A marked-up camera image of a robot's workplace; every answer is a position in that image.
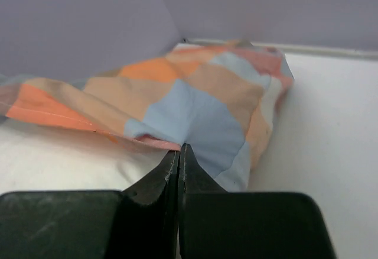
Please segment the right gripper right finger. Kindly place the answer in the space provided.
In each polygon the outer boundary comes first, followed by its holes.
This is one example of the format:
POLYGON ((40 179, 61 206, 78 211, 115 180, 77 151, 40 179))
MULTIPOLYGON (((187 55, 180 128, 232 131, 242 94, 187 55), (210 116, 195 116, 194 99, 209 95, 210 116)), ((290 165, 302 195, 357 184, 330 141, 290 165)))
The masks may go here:
POLYGON ((178 231, 182 258, 335 258, 317 203, 297 192, 227 192, 180 152, 178 231))

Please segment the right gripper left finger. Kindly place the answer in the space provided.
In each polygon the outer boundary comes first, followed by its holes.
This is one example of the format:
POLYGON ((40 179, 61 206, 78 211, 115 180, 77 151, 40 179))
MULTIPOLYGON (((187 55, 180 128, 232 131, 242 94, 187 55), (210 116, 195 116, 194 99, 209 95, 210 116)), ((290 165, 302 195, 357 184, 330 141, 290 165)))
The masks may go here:
POLYGON ((2 258, 174 258, 179 153, 125 190, 1 196, 2 258))

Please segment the white pillow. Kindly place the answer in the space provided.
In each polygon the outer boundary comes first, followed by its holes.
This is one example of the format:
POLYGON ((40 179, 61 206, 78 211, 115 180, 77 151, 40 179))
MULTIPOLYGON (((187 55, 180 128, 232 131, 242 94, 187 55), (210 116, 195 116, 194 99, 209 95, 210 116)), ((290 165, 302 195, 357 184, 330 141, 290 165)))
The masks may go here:
POLYGON ((95 133, 1 124, 1 193, 124 190, 154 169, 166 151, 128 152, 95 133))

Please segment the orange blue checked pillowcase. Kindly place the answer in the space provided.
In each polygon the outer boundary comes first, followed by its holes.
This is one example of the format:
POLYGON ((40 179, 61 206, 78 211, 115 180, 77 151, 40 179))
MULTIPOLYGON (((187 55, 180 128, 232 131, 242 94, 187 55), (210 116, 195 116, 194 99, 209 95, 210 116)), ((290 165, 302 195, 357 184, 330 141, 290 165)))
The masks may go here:
POLYGON ((129 151, 192 146, 224 189, 245 190, 294 82, 283 53, 247 41, 176 48, 80 80, 1 77, 1 115, 93 132, 129 151))

